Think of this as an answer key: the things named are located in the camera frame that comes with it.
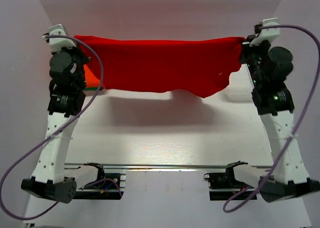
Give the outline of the red t shirt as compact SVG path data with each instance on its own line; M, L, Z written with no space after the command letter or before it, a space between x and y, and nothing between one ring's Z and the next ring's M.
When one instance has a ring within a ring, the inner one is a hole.
M164 93L186 90L207 98L229 85L231 73L241 67L243 37L202 41L114 40L96 36L75 36L96 55L88 69L99 79L104 68L103 86L134 92Z

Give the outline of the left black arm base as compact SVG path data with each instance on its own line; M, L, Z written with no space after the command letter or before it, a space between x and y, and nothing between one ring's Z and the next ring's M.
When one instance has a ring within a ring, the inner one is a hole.
M103 165L85 163L85 166L97 168L97 178L83 188L79 188L74 200L120 200L125 189L125 174L106 172Z

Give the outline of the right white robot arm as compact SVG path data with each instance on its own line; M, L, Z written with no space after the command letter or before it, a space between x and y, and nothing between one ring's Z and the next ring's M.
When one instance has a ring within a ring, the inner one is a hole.
M241 62L253 82L252 99L271 148L275 168L259 192L270 203L319 192L320 183L306 170L294 131L294 101L285 80L293 70L293 55L284 47L245 41Z

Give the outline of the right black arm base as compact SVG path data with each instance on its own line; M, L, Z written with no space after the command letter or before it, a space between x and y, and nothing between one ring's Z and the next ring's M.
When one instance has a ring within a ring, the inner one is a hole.
M249 189L234 198L234 200L243 201L251 194L254 188L236 180L234 177L233 168L240 165L247 165L247 163L242 161L233 162L228 164L223 172L210 172L203 175L203 179L208 181L210 201L227 201L231 196L245 188Z

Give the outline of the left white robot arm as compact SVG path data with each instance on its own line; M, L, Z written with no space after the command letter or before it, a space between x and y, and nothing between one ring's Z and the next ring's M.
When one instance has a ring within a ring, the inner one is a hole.
M49 141L43 145L31 177L21 183L21 188L35 197L67 204L76 193L75 179L65 176L65 160L77 123L72 119L80 113L86 97L83 66L89 60L77 46L52 53L46 132Z

